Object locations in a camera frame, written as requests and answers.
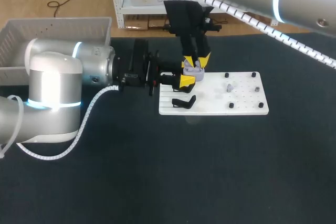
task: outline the black mat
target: black mat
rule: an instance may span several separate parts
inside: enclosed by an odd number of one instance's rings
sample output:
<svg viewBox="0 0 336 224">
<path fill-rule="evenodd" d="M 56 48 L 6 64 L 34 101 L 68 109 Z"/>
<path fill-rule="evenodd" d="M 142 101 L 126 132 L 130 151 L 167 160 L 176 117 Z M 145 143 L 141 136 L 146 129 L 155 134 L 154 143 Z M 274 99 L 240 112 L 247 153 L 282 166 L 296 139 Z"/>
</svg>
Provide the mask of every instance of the black mat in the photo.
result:
<svg viewBox="0 0 336 224">
<path fill-rule="evenodd" d="M 335 40 L 294 35 L 336 58 Z M 335 223 L 336 71 L 266 36 L 211 38 L 207 71 L 259 71 L 268 116 L 160 116 L 158 95 L 103 96 L 57 162 L 0 161 L 0 223 Z M 113 39 L 119 55 L 133 39 Z M 179 58 L 175 38 L 150 39 Z M 27 89 L 3 89 L 27 97 Z M 85 111 L 96 90 L 85 88 Z M 64 144 L 29 146 L 56 154 Z"/>
</svg>

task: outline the small gray object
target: small gray object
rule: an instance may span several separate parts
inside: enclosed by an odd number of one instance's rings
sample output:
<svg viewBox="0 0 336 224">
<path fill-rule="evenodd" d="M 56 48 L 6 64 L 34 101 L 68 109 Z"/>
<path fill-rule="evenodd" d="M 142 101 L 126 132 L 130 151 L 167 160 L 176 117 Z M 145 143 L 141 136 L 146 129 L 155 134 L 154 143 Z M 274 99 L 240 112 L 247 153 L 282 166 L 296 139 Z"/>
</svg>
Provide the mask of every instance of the small gray object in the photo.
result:
<svg viewBox="0 0 336 224">
<path fill-rule="evenodd" d="M 233 90 L 233 86 L 229 84 L 226 88 L 226 92 L 231 93 L 232 90 Z"/>
<path fill-rule="evenodd" d="M 194 76 L 196 77 L 196 81 L 202 81 L 204 78 L 204 73 L 204 68 L 201 68 L 199 61 L 196 62 L 196 67 L 193 68 L 193 66 L 191 66 L 187 60 L 184 60 L 183 75 Z"/>
</svg>

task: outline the cardboard box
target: cardboard box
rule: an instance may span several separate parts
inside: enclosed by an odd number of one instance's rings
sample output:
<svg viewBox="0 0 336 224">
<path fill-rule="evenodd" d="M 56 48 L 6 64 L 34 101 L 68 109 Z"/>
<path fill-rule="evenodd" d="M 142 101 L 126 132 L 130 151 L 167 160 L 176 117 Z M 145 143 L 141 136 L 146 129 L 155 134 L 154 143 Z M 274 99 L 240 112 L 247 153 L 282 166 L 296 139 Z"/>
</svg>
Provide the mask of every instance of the cardboard box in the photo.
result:
<svg viewBox="0 0 336 224">
<path fill-rule="evenodd" d="M 148 28 L 149 29 L 162 29 L 165 24 L 169 24 L 167 15 L 150 15 Z"/>
<path fill-rule="evenodd" d="M 148 30 L 148 15 L 125 15 L 124 25 L 128 30 Z"/>
</svg>

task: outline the black bracket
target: black bracket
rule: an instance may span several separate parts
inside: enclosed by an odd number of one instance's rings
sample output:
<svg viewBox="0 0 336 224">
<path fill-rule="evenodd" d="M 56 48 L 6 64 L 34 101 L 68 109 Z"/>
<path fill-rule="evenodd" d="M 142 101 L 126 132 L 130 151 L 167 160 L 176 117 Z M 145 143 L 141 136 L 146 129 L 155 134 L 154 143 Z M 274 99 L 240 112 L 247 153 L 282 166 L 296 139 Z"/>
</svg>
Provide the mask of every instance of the black bracket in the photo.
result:
<svg viewBox="0 0 336 224">
<path fill-rule="evenodd" d="M 188 102 L 182 101 L 180 99 L 172 99 L 172 104 L 175 108 L 184 108 L 184 109 L 191 109 L 196 101 L 196 95 L 193 95 Z"/>
</svg>

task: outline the white shelf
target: white shelf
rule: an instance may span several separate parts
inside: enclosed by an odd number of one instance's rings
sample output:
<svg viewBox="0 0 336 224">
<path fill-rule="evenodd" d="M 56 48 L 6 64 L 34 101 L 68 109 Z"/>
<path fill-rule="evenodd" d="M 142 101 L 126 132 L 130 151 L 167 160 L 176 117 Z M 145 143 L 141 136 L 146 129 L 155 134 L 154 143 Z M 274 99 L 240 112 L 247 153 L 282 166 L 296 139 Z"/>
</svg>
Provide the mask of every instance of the white shelf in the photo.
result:
<svg viewBox="0 0 336 224">
<path fill-rule="evenodd" d="M 166 14 L 164 4 L 152 6 L 132 6 L 131 0 L 121 0 L 122 14 Z M 211 13 L 223 13 L 220 9 L 213 9 Z"/>
</svg>

